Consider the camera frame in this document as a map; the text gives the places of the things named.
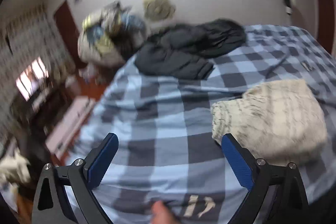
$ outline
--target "beige fuzzy blanket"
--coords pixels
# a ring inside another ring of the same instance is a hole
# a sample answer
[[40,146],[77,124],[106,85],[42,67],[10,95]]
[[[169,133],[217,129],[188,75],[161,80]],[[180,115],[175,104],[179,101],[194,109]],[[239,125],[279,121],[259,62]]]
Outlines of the beige fuzzy blanket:
[[255,158],[273,165],[301,164],[327,140],[322,109],[306,82],[279,80],[246,91],[241,99],[212,105],[212,138],[231,133]]

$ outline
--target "hand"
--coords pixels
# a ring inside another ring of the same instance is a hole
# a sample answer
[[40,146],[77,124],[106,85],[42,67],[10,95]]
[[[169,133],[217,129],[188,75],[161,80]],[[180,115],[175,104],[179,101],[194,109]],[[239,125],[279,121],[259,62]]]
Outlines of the hand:
[[162,201],[153,204],[152,214],[151,224],[180,224]]

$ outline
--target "checkered blanket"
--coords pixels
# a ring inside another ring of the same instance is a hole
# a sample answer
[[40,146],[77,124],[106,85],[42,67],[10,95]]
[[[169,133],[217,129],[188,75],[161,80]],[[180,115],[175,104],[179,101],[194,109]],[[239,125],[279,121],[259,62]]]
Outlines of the checkered blanket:
[[[330,138],[317,160],[300,167],[309,202],[336,181],[335,60],[303,29],[245,29],[245,44],[210,59],[214,70],[207,80],[144,76],[134,57],[118,71],[67,162],[85,157],[107,133],[118,136],[119,150],[94,190],[114,223],[149,223],[156,200],[163,200],[182,223],[227,223],[247,191],[211,138],[210,106],[239,98],[264,81],[306,80],[324,112]],[[267,206],[266,201],[259,221]]]

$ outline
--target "window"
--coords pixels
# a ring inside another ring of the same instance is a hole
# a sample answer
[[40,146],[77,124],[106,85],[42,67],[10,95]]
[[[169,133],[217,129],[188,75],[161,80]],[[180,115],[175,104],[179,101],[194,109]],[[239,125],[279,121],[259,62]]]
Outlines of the window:
[[49,76],[41,58],[35,59],[16,79],[16,86],[22,96],[29,100],[31,95],[38,89],[43,78]]

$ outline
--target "blue gripper pad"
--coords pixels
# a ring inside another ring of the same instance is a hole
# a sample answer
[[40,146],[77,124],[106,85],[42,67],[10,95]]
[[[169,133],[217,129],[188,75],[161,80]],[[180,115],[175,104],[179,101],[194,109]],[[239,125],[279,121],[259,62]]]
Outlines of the blue gripper pad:
[[97,148],[85,158],[84,177],[89,189],[98,187],[109,168],[119,147],[119,140],[114,133],[108,133]]
[[242,187],[247,188],[250,191],[254,184],[252,180],[252,170],[244,160],[243,156],[237,150],[237,148],[243,149],[231,134],[225,134],[222,137],[223,154],[225,155],[227,161],[229,162],[240,185]]

